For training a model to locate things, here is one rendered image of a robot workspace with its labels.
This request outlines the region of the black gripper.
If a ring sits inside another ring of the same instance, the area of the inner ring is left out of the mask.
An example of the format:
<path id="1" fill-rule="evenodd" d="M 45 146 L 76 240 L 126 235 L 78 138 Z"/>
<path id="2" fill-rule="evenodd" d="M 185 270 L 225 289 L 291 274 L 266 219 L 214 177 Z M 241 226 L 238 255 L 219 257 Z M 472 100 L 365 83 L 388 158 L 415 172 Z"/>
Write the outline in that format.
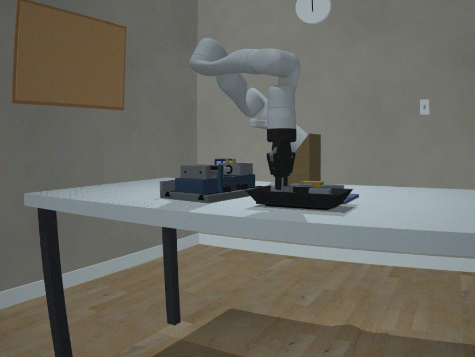
<path id="1" fill-rule="evenodd" d="M 296 129 L 267 129 L 267 141 L 273 143 L 272 152 L 267 153 L 267 161 L 270 173 L 275 177 L 275 192 L 283 192 L 293 171 L 295 153 L 291 151 L 291 142 L 296 141 Z"/>

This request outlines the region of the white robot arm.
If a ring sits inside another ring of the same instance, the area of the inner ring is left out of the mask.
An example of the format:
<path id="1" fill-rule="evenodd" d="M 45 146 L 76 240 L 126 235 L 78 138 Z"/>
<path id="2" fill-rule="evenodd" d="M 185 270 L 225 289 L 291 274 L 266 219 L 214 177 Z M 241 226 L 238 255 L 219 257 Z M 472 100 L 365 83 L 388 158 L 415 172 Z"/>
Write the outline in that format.
<path id="1" fill-rule="evenodd" d="M 296 129 L 297 140 L 291 142 L 292 152 L 307 137 L 307 133 L 296 125 L 294 94 L 300 64 L 293 53 L 278 49 L 242 49 L 228 55 L 217 41 L 204 38 L 197 45 L 189 65 L 201 75 L 216 76 L 220 89 L 244 115 L 252 118 L 264 108 L 261 119 L 250 120 L 250 127 Z M 255 88 L 247 91 L 247 81 L 242 73 L 277 76 L 278 83 L 268 89 L 267 99 Z"/>

